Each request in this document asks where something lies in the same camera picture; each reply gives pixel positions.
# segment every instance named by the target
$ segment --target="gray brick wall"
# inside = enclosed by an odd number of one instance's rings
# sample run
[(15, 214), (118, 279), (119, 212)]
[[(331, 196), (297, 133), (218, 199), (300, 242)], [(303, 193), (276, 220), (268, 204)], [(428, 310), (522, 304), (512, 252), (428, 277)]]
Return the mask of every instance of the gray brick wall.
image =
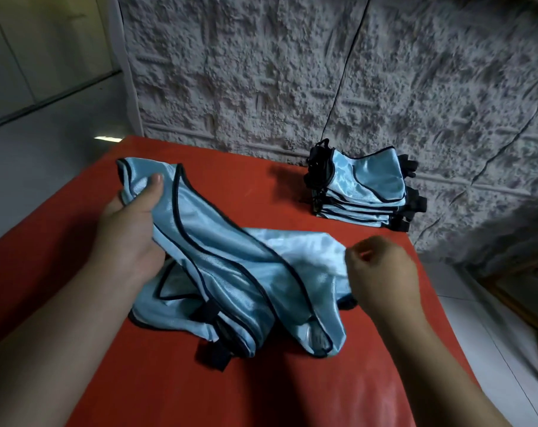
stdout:
[(537, 248), (538, 4), (119, 1), (147, 136), (291, 163), (323, 137), (393, 144), (429, 198), (418, 251), (488, 268)]

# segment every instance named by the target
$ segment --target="gray floor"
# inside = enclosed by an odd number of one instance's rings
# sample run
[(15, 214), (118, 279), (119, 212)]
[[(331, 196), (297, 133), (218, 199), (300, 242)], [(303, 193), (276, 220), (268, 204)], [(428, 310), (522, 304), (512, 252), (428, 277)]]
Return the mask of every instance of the gray floor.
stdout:
[(0, 127), (0, 237), (124, 137), (122, 75)]
[[(0, 237), (130, 133), (115, 76), (0, 128)], [(538, 427), (535, 335), (468, 275), (425, 264), (482, 389), (515, 427)]]
[(514, 427), (538, 427), (538, 348), (534, 330), (468, 273), (424, 264), (482, 389)]

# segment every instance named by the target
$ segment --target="red table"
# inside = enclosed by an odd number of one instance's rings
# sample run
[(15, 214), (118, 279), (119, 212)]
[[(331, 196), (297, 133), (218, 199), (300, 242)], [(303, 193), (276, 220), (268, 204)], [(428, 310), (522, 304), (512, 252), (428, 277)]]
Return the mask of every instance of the red table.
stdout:
[[(436, 333), (472, 371), (407, 235), (310, 215), (305, 168), (128, 137), (0, 239), (0, 338), (62, 287), (87, 257), (95, 222), (121, 188), (118, 157), (183, 163), (194, 188), (243, 227), (328, 232), (351, 245), (381, 234), (417, 262), (422, 303)], [(224, 373), (195, 360), (199, 339), (123, 323), (70, 426), (409, 426), (401, 380), (370, 319), (342, 312), (348, 338), (313, 359), (274, 332), (252, 359)]]

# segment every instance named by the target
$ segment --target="folded blue vest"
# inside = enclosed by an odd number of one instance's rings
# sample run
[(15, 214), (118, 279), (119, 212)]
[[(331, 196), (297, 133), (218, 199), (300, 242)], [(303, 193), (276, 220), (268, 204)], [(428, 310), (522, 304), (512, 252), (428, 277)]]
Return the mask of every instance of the folded blue vest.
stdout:
[(417, 162), (393, 147), (357, 159), (328, 146), (310, 150), (305, 184), (313, 192), (313, 212), (327, 219), (407, 232), (416, 212), (427, 210), (426, 198), (406, 186)]
[(338, 308), (356, 305), (344, 246), (326, 233), (238, 227), (192, 188), (181, 164), (130, 157), (117, 165), (125, 204), (153, 173), (164, 176), (153, 238), (171, 259), (139, 293), (133, 322), (216, 342), (210, 364), (219, 369), (230, 356), (254, 356), (275, 321), (313, 356), (340, 351)]

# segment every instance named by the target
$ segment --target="person's left hand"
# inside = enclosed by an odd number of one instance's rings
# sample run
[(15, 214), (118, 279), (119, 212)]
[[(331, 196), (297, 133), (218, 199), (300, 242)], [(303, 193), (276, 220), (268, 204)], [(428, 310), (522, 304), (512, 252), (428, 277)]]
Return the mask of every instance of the person's left hand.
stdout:
[(116, 196), (101, 215), (88, 263), (134, 285), (156, 276), (164, 264), (164, 251), (152, 239), (151, 211), (163, 191), (163, 177), (155, 173), (126, 207)]

